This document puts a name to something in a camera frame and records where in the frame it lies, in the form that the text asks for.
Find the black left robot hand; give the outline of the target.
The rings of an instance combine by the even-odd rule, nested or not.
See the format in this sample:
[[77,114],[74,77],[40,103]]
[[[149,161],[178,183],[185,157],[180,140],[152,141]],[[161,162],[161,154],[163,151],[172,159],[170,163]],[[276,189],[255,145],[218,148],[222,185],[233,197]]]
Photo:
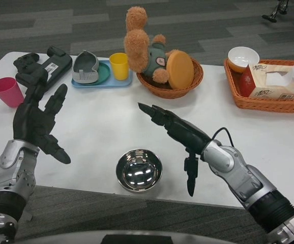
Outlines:
[[61,110],[68,87],[62,84],[58,87],[45,105],[39,108],[48,80],[48,72],[38,69],[32,74],[16,74],[20,83],[27,87],[25,98],[14,115],[13,138],[26,141],[37,146],[45,154],[52,155],[64,164],[70,164],[71,159],[63,148],[58,145],[58,140],[51,135],[55,125],[55,116]]

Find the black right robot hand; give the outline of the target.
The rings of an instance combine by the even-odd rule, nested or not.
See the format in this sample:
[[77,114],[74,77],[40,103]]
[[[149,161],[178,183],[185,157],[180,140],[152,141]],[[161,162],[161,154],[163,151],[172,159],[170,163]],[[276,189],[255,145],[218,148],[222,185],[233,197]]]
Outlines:
[[187,172],[187,190],[193,196],[196,178],[198,177],[198,158],[204,148],[211,141],[211,138],[202,130],[188,121],[181,119],[169,110],[156,105],[148,106],[138,104],[141,111],[151,117],[151,121],[166,129],[167,134],[175,141],[181,143],[189,156],[185,158],[184,171]]

